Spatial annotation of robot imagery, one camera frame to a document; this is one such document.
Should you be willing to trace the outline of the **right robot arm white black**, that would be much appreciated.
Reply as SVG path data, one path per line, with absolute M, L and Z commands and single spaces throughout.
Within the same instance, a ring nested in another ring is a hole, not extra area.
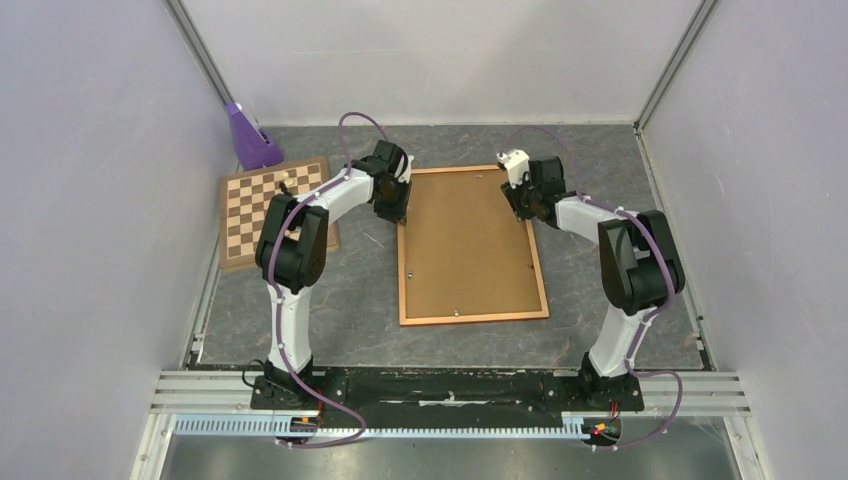
M 538 219 L 597 246 L 609 306 L 581 363 L 577 392 L 591 408 L 624 399 L 638 386 L 634 360 L 647 329 L 685 286 L 667 216 L 612 207 L 568 190 L 557 157 L 533 160 L 513 149 L 498 154 L 497 162 L 507 175 L 501 190 L 518 219 Z

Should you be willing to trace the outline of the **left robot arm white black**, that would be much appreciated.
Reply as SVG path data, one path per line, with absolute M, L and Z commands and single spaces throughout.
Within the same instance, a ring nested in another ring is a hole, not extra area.
M 287 406 L 301 408 L 314 393 L 312 379 L 302 372 L 312 365 L 309 303 L 326 266 L 329 227 L 365 204 L 378 218 L 403 225 L 411 169 L 412 160 L 400 146 L 380 140 L 372 154 L 349 162 L 319 187 L 270 200 L 255 252 L 272 302 L 273 340 L 263 369 L 265 381 Z

